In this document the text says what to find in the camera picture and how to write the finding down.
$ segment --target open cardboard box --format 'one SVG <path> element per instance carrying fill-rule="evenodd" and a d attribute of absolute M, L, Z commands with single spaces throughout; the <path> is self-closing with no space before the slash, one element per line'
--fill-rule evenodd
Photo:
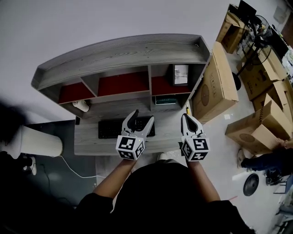
<path fill-rule="evenodd" d="M 279 106 L 267 95 L 257 112 L 227 126 L 225 135 L 252 154 L 267 154 L 277 146 L 277 138 L 292 137 L 292 125 Z"/>
<path fill-rule="evenodd" d="M 288 78 L 284 81 L 274 82 L 268 91 L 256 97 L 252 101 L 255 111 L 261 109 L 266 104 L 267 94 L 277 103 L 291 124 L 293 124 L 293 89 Z"/>
<path fill-rule="evenodd" d="M 285 68 L 283 67 L 283 64 L 279 60 L 279 58 L 276 55 L 276 53 L 274 52 L 274 50 L 271 49 L 271 51 L 269 51 L 269 48 L 270 47 L 267 47 L 267 48 L 263 49 L 260 52 L 261 60 L 263 61 L 264 59 L 267 58 L 267 60 L 269 61 L 270 65 L 272 66 L 273 70 L 277 74 L 277 76 L 281 80 L 283 80 L 283 79 L 285 79 L 288 76 L 288 73 L 285 70 Z"/>
<path fill-rule="evenodd" d="M 228 32 L 231 26 L 239 27 L 239 24 L 227 13 L 220 29 L 220 32 L 217 36 L 216 42 L 222 42 L 226 33 Z"/>
<path fill-rule="evenodd" d="M 245 61 L 246 57 L 242 58 L 237 65 L 238 71 L 245 64 Z M 268 90 L 274 82 L 282 80 L 274 71 L 268 59 L 260 65 L 249 64 L 241 72 L 240 77 L 250 101 Z"/>
<path fill-rule="evenodd" d="M 193 116 L 201 123 L 206 123 L 238 101 L 225 51 L 219 42 L 215 42 L 212 58 L 193 97 Z"/>
<path fill-rule="evenodd" d="M 244 30 L 247 30 L 248 28 L 233 13 L 227 12 L 227 19 L 231 25 L 226 31 L 225 36 L 222 38 L 221 42 L 227 53 L 233 53 L 243 36 Z"/>

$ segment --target red shelf compartment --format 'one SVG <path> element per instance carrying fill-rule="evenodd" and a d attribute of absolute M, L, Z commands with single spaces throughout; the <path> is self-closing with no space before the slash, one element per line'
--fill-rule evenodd
<path fill-rule="evenodd" d="M 98 96 L 148 90 L 148 72 L 135 72 L 100 78 Z"/>
<path fill-rule="evenodd" d="M 191 93 L 188 86 L 172 86 L 165 76 L 152 77 L 152 96 Z"/>
<path fill-rule="evenodd" d="M 95 97 L 90 90 L 82 83 L 66 85 L 61 87 L 59 95 L 59 104 L 73 102 L 78 100 L 90 99 Z"/>

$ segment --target black device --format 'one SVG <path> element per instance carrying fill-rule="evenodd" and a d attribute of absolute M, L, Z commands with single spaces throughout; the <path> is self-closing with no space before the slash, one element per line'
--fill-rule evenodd
<path fill-rule="evenodd" d="M 229 7 L 228 7 L 228 11 L 232 14 L 235 14 L 237 16 L 238 14 L 238 7 L 232 5 L 232 4 L 229 4 Z"/>
<path fill-rule="evenodd" d="M 282 58 L 285 56 L 289 48 L 285 40 L 282 39 L 274 29 L 271 29 L 271 32 L 272 36 L 268 38 L 268 41 L 270 42 L 275 53 L 278 55 L 279 60 L 282 62 Z"/>
<path fill-rule="evenodd" d="M 137 117 L 135 122 L 135 131 L 141 131 L 146 126 L 151 116 Z M 117 138 L 121 135 L 122 123 L 124 119 L 102 120 L 98 123 L 99 139 Z M 153 123 L 150 133 L 147 137 L 155 136 L 155 123 Z"/>
<path fill-rule="evenodd" d="M 256 9 L 254 9 L 252 6 L 247 4 L 244 1 L 240 1 L 239 6 L 238 6 L 238 11 L 237 11 L 237 16 L 239 19 L 242 20 L 242 22 L 247 25 L 249 19 L 251 19 L 253 16 L 256 14 Z"/>
<path fill-rule="evenodd" d="M 250 176 L 248 176 L 243 187 L 244 195 L 249 197 L 252 194 L 254 194 L 254 192 L 256 191 L 258 187 L 259 181 L 260 179 L 256 173 L 253 173 Z"/>
<path fill-rule="evenodd" d="M 188 85 L 188 65 L 173 64 L 172 73 L 173 73 L 172 74 L 173 86 L 187 86 Z"/>

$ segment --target person's hand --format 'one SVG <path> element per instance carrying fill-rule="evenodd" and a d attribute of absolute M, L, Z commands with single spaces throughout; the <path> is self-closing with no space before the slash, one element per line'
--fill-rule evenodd
<path fill-rule="evenodd" d="M 278 139 L 277 139 L 277 142 L 279 143 L 279 146 L 280 146 L 280 147 L 287 148 L 287 146 L 286 146 L 286 145 L 287 145 L 287 144 L 286 144 L 286 143 L 287 143 L 287 140 L 284 141 L 284 140 L 278 138 Z"/>

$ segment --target person sitting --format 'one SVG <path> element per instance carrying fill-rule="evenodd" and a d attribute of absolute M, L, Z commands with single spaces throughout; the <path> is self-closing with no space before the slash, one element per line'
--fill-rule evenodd
<path fill-rule="evenodd" d="M 160 159 L 131 173 L 135 163 L 122 160 L 82 199 L 76 208 L 81 233 L 92 233 L 97 226 L 129 232 L 135 225 L 141 231 L 180 227 L 200 234 L 255 233 L 230 201 L 221 201 L 200 162 L 187 162 L 186 167 Z"/>
<path fill-rule="evenodd" d="M 292 174 L 293 171 L 293 139 L 283 141 L 278 139 L 279 147 L 270 154 L 260 157 L 253 156 L 251 159 L 245 157 L 242 149 L 237 154 L 237 166 L 248 170 L 261 171 L 276 169 L 283 176 Z"/>

